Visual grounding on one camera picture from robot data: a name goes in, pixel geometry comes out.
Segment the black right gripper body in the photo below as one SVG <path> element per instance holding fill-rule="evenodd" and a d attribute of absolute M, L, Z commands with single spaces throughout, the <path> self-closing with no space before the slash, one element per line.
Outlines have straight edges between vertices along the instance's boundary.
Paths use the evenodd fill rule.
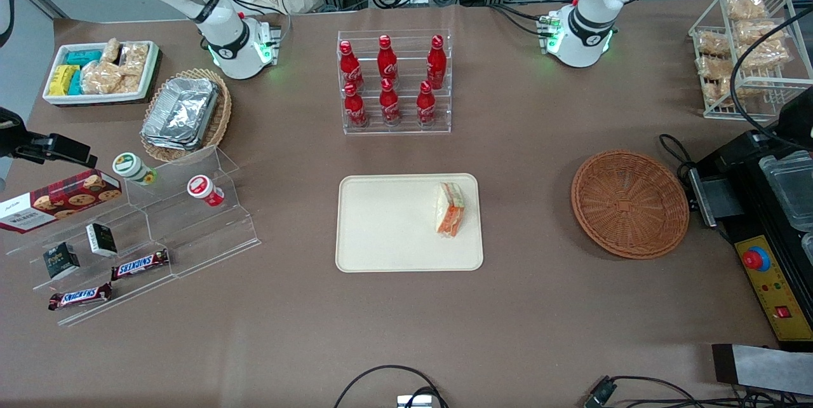
<path fill-rule="evenodd" d="M 13 157 L 29 145 L 30 137 L 24 120 L 15 112 L 1 107 L 1 156 Z"/>

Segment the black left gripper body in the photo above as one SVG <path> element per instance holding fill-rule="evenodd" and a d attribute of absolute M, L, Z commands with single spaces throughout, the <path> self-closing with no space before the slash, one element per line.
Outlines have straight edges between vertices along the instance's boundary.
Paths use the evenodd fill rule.
<path fill-rule="evenodd" d="M 812 87 L 784 104 L 776 121 L 776 135 L 796 144 L 812 142 Z"/>

